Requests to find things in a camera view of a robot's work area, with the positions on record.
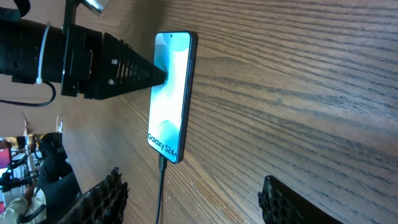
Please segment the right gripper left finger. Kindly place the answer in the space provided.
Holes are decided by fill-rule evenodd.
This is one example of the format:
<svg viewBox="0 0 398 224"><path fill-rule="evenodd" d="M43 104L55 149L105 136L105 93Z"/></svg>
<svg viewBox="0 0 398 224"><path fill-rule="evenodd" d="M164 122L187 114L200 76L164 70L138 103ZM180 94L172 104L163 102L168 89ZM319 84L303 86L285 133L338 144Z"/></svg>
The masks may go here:
<svg viewBox="0 0 398 224"><path fill-rule="evenodd" d="M122 224L129 193L128 183L114 167L99 184L84 193L58 221L61 224Z"/></svg>

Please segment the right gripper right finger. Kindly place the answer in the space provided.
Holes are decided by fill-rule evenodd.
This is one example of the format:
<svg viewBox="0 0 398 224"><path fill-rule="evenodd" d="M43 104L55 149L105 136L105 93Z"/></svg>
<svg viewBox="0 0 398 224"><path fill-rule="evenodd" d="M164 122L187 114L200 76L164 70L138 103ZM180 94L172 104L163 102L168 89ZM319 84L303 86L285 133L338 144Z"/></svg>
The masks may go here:
<svg viewBox="0 0 398 224"><path fill-rule="evenodd" d="M266 224L341 223L272 175L265 177L257 196Z"/></svg>

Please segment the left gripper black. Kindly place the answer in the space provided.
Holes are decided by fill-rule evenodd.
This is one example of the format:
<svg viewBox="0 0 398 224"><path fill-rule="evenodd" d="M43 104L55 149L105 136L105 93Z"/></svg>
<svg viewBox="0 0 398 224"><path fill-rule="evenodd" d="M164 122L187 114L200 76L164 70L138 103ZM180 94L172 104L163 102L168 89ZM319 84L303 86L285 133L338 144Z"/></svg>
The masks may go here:
<svg viewBox="0 0 398 224"><path fill-rule="evenodd" d="M79 4L76 0L65 1L62 95L76 97L80 93L88 99L104 100L165 82L166 73L124 41L108 33L102 40L102 33L76 25Z"/></svg>

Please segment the blue Galaxy smartphone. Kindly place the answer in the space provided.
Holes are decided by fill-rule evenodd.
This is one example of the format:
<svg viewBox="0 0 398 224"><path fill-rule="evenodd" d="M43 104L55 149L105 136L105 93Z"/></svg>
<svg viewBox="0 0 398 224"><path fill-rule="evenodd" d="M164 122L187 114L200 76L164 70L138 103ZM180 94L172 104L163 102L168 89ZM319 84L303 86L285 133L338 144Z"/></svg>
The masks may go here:
<svg viewBox="0 0 398 224"><path fill-rule="evenodd" d="M147 142L173 164L183 160L197 40L190 31L155 37L154 65L166 78L150 91Z"/></svg>

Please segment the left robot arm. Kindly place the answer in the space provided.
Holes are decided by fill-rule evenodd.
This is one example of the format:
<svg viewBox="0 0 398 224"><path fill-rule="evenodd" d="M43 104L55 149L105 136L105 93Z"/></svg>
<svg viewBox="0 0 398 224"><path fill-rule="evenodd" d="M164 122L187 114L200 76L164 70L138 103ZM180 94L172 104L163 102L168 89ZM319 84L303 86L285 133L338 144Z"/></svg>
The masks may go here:
<svg viewBox="0 0 398 224"><path fill-rule="evenodd" d="M1 73L17 83L60 83L61 95L96 100L164 83L165 72L123 40L76 25L80 4L101 15L109 2L66 1L61 28L25 20L29 1L1 8Z"/></svg>

